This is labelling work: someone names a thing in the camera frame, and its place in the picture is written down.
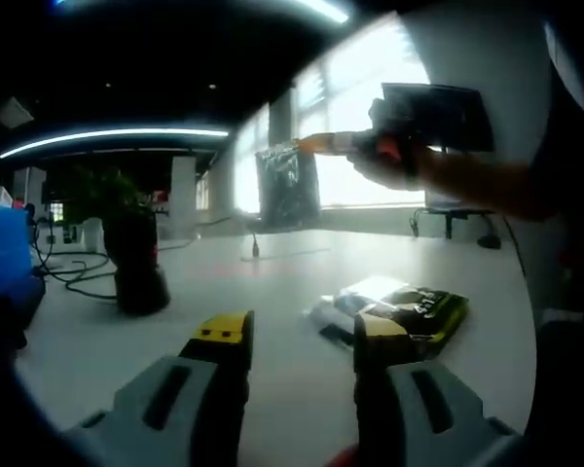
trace blue container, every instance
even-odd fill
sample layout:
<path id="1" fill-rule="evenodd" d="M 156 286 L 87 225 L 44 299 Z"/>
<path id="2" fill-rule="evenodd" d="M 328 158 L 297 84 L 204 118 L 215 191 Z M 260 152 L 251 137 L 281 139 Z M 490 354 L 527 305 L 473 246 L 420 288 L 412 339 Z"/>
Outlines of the blue container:
<path id="1" fill-rule="evenodd" d="M 26 211 L 0 206 L 0 293 L 31 269 Z"/>

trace desk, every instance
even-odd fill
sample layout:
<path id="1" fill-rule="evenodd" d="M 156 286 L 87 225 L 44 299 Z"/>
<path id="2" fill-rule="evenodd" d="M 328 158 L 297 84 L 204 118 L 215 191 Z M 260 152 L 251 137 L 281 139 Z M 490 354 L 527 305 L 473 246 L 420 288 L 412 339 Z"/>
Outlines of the desk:
<path id="1" fill-rule="evenodd" d="M 470 316 L 439 358 L 478 393 L 485 415 L 523 432 L 534 389 L 534 325 L 509 242 L 493 251 L 446 239 L 366 233 L 259 239 L 263 257 L 279 258 L 241 261 L 251 254 L 247 237 L 202 239 L 161 252 L 171 304 L 145 318 L 124 317 L 114 305 L 69 293 L 51 280 L 17 366 L 58 428 L 110 407 L 115 390 L 159 357 L 176 354 L 205 319 L 253 308 L 251 395 L 239 464 L 322 465 L 357 438 L 352 358 L 321 338 L 301 310 L 320 295 L 379 273 L 470 299 Z M 112 293 L 108 278 L 78 285 Z"/>

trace black ceiling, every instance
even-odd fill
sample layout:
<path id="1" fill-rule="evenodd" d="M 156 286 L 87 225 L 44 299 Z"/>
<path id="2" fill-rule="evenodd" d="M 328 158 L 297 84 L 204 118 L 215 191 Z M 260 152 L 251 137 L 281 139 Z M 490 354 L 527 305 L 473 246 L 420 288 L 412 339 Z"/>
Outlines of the black ceiling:
<path id="1" fill-rule="evenodd" d="M 331 44 L 382 12 L 422 3 L 330 2 L 350 20 L 293 0 L 1 1 L 0 106 L 14 96 L 34 121 L 0 124 L 0 151 L 109 124 L 233 131 Z"/>

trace potted plant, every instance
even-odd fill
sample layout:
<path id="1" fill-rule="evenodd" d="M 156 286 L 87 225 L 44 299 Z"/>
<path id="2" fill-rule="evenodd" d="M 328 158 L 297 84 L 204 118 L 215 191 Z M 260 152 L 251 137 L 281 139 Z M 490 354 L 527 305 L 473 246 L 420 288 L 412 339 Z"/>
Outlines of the potted plant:
<path id="1" fill-rule="evenodd" d="M 81 165 L 63 180 L 69 199 L 66 220 L 101 220 L 106 253 L 117 267 L 119 307 L 130 314 L 149 314 L 168 305 L 166 280 L 158 265 L 156 217 L 134 183 L 117 168 Z"/>

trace black vase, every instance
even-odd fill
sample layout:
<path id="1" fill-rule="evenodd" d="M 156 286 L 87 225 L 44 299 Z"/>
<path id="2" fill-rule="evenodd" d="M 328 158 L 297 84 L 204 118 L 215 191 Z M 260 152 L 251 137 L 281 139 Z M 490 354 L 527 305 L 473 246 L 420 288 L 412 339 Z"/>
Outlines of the black vase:
<path id="1" fill-rule="evenodd" d="M 156 217 L 151 210 L 131 210 L 104 220 L 104 245 L 117 267 L 117 304 L 123 312 L 146 315 L 168 305 L 166 278 L 158 265 Z"/>

